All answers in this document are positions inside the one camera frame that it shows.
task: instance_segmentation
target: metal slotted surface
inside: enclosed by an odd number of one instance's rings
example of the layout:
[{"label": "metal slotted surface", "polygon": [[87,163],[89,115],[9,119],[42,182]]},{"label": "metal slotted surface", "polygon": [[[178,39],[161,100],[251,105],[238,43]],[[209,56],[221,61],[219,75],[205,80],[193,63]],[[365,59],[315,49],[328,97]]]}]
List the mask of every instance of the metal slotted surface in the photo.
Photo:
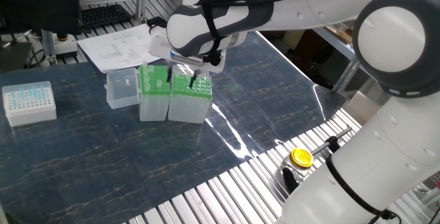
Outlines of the metal slotted surface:
[{"label": "metal slotted surface", "polygon": [[[177,223],[273,223],[288,197],[278,169],[282,159],[293,148],[313,150],[349,125],[353,131],[340,141],[344,145],[361,126],[340,109],[325,124],[278,145],[207,182],[145,212],[126,224]],[[312,167],[314,171],[331,152],[321,152]],[[412,197],[405,194],[389,207],[402,218],[402,223],[427,223],[428,216]],[[398,223],[378,220],[378,224]]]}]

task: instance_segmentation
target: black strap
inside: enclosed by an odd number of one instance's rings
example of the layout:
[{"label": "black strap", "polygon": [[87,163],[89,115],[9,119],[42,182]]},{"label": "black strap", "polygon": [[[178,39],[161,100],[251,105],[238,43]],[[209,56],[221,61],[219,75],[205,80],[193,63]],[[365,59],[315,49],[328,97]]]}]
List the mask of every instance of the black strap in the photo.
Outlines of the black strap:
[{"label": "black strap", "polygon": [[209,32],[214,39],[214,44],[208,52],[208,55],[204,57],[203,61],[205,63],[211,63],[214,66],[217,66],[220,63],[220,53],[217,52],[217,49],[220,46],[220,42],[224,39],[224,36],[220,36],[219,31],[214,24],[214,17],[212,16],[212,7],[210,0],[200,0],[197,5],[201,6],[201,9],[205,13],[206,25],[208,25]]},{"label": "black strap", "polygon": [[224,37],[220,37],[220,34],[215,27],[210,0],[200,0],[199,3],[201,5],[201,9],[205,13],[206,24],[208,25],[211,36],[214,38],[214,40],[223,39]]},{"label": "black strap", "polygon": [[336,170],[335,165],[333,164],[333,160],[331,155],[325,161],[327,167],[329,168],[330,173],[339,183],[339,185],[344,189],[344,191],[361,207],[363,207],[366,211],[374,214],[376,216],[382,217],[384,220],[393,219],[396,216],[389,210],[377,210],[373,206],[369,205],[364,199],[362,199],[351,187],[346,183],[346,181],[342,178],[339,172]]},{"label": "black strap", "polygon": [[158,26],[158,27],[166,28],[167,22],[164,19],[162,19],[161,17],[157,16],[157,17],[154,17],[154,18],[147,20],[146,24],[150,27],[150,30],[148,32],[151,34],[151,30],[154,27]]}]

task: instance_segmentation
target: paper document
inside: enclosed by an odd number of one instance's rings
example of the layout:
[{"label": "paper document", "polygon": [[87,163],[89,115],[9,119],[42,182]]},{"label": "paper document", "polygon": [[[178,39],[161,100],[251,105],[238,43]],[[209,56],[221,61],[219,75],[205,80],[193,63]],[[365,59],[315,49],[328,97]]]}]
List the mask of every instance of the paper document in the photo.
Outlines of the paper document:
[{"label": "paper document", "polygon": [[139,25],[78,41],[82,50],[102,73],[139,66],[160,59],[149,52],[151,35],[147,25]]}]

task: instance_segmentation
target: computer monitor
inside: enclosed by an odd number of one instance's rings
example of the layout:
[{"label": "computer monitor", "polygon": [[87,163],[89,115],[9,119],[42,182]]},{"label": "computer monitor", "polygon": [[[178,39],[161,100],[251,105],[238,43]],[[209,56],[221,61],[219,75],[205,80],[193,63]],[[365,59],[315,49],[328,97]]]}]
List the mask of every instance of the computer monitor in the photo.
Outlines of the computer monitor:
[{"label": "computer monitor", "polygon": [[0,17],[0,34],[31,28],[80,34],[79,0],[0,0]]}]

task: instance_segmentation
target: keyboard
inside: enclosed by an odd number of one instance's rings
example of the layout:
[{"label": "keyboard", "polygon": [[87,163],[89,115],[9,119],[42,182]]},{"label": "keyboard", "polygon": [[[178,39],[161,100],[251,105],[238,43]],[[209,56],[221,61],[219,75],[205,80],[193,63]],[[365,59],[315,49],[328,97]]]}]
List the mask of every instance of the keyboard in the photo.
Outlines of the keyboard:
[{"label": "keyboard", "polygon": [[83,27],[98,27],[130,19],[131,15],[118,4],[81,11]]}]

